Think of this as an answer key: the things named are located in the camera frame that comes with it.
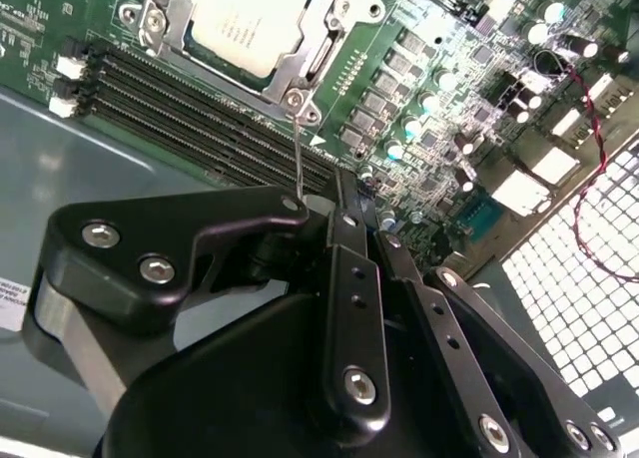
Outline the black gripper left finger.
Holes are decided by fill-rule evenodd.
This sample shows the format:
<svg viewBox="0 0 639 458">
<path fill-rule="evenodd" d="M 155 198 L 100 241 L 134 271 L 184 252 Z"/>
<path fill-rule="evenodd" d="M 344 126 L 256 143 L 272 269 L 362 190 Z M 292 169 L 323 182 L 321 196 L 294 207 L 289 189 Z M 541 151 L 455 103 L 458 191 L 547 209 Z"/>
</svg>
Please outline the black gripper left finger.
<svg viewBox="0 0 639 458">
<path fill-rule="evenodd" d="M 275 186 L 83 203 L 47 223 L 26 334 L 111 419 L 155 365 L 278 298 L 320 305 L 309 411 L 376 432 L 390 396 L 371 211 L 350 173 L 319 196 Z"/>
</svg>

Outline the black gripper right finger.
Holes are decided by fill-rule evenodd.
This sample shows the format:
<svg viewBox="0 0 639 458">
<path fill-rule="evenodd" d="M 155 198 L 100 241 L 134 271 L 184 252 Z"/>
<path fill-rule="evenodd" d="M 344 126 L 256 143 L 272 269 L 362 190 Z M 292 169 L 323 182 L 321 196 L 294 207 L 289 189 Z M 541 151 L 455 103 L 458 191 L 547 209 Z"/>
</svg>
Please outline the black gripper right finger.
<svg viewBox="0 0 639 458">
<path fill-rule="evenodd" d="M 435 381 L 433 413 L 466 457 L 620 457 L 620 440 L 523 338 L 456 272 L 420 273 L 399 238 L 374 250 L 390 307 Z"/>
</svg>

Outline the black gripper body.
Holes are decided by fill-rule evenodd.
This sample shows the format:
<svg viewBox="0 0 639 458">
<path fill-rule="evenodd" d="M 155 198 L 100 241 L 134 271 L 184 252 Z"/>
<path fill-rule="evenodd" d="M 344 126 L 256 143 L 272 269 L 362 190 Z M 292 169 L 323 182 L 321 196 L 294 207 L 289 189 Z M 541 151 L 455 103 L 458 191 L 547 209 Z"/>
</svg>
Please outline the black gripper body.
<svg viewBox="0 0 639 458">
<path fill-rule="evenodd" d="M 386 426 L 345 447 L 317 425 L 320 304 L 278 298 L 140 376 L 105 432 L 106 457 L 464 457 L 442 387 L 405 330 L 385 326 Z"/>
</svg>

